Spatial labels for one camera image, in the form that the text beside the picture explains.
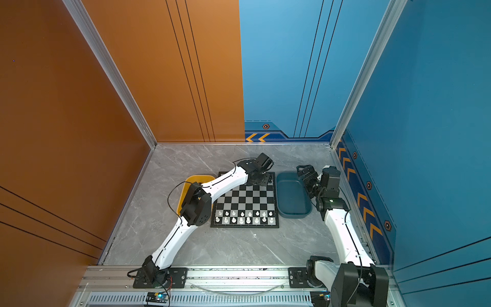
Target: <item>blue tray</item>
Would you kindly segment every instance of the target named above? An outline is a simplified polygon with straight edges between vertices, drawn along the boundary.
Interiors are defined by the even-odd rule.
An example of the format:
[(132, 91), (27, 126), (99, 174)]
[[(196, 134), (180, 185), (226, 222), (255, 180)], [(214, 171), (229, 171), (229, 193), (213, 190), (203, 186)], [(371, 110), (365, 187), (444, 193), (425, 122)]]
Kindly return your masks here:
[(297, 172), (286, 171), (276, 177), (278, 212), (286, 219), (302, 219), (312, 211), (312, 203)]

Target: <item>orange wall panel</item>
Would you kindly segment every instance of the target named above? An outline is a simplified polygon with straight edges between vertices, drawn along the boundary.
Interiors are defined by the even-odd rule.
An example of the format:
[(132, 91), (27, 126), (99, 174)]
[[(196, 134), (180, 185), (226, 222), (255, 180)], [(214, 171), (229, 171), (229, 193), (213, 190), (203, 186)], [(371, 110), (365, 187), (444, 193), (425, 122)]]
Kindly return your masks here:
[(157, 141), (243, 141), (239, 2), (83, 0)]

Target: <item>marble floor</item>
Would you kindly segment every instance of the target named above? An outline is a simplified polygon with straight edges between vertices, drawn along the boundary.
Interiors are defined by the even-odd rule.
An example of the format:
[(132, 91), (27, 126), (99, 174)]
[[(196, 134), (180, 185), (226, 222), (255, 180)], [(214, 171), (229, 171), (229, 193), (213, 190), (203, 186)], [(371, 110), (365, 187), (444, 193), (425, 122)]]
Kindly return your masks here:
[[(139, 265), (162, 243), (176, 222), (167, 194), (195, 174), (233, 168), (231, 161), (266, 153), (274, 161), (271, 171), (295, 170), (312, 164), (317, 172), (331, 164), (325, 144), (285, 145), (171, 145), (159, 144), (123, 217), (105, 265)], [(181, 189), (170, 197), (177, 208)], [(175, 265), (305, 265), (310, 255), (339, 257), (331, 233), (313, 208), (303, 219), (280, 217), (280, 228), (210, 228), (208, 221), (184, 243)]]

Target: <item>black cable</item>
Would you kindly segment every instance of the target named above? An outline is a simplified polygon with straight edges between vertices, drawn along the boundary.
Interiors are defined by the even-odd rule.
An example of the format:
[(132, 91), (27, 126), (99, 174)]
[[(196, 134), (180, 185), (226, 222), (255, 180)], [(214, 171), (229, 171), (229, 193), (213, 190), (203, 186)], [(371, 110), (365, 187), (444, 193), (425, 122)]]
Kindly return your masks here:
[(183, 223), (183, 219), (182, 219), (182, 218), (181, 218), (181, 216), (180, 216), (180, 215), (177, 213), (177, 210), (176, 210), (176, 211), (174, 211), (174, 209), (172, 209), (172, 207), (170, 206), (170, 203), (169, 203), (169, 197), (170, 197), (170, 195), (172, 194), (172, 192), (174, 192), (174, 190), (175, 190), (177, 187), (179, 187), (180, 185), (182, 185), (183, 183), (189, 183), (189, 184), (192, 184), (192, 183), (191, 183), (191, 182), (189, 182), (189, 181), (183, 181), (183, 182), (181, 182), (180, 184), (178, 184), (177, 186), (175, 186), (175, 187), (174, 187), (174, 189), (172, 189), (172, 190), (170, 191), (169, 195), (167, 196), (167, 205), (169, 205), (169, 208), (172, 210), (172, 212), (174, 212), (174, 213), (177, 215), (177, 217), (178, 217), (178, 218), (181, 220), (181, 225), (182, 225), (182, 223)]
[(356, 287), (355, 287), (353, 293), (351, 294), (350, 298), (348, 298), (348, 300), (346, 301), (346, 306), (348, 306), (348, 302), (353, 297), (353, 295), (356, 293), (356, 290), (358, 289), (358, 286), (360, 285), (360, 282), (361, 282), (361, 273), (363, 272), (363, 264), (361, 263), (361, 255), (360, 255), (360, 252), (358, 251), (358, 248), (356, 247), (355, 241), (353, 240), (353, 236), (351, 236), (350, 229), (348, 228), (348, 225), (346, 224), (346, 217), (348, 216), (348, 213), (350, 211), (351, 211), (351, 209), (349, 209), (346, 212), (346, 215), (344, 216), (344, 226), (346, 226), (346, 230), (348, 231), (348, 233), (350, 235), (350, 238), (351, 238), (351, 241), (353, 242), (353, 245), (355, 246), (355, 250), (358, 253), (358, 258), (360, 258), (360, 275), (359, 275), (359, 278), (358, 278), (358, 284), (356, 285)]

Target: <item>blue wall panel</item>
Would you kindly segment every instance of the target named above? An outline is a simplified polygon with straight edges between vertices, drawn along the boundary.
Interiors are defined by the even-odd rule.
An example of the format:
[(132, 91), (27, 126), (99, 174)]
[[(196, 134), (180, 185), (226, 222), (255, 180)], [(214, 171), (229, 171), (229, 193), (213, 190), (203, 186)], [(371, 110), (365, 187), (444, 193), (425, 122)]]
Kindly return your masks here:
[[(398, 281), (491, 254), (491, 245), (481, 244), (456, 251), (459, 257), (438, 257), (435, 266), (402, 269), (491, 234), (490, 16), (489, 1), (409, 0), (348, 125), (397, 229)], [(488, 266), (450, 271), (459, 278), (440, 273), (420, 286), (481, 278)], [(466, 289), (476, 295), (483, 284)], [(457, 287), (464, 288), (405, 299), (409, 306), (435, 306), (437, 296)]]
[(246, 122), (272, 122), (289, 138), (316, 138), (331, 130), (388, 0), (240, 0), (239, 4)]

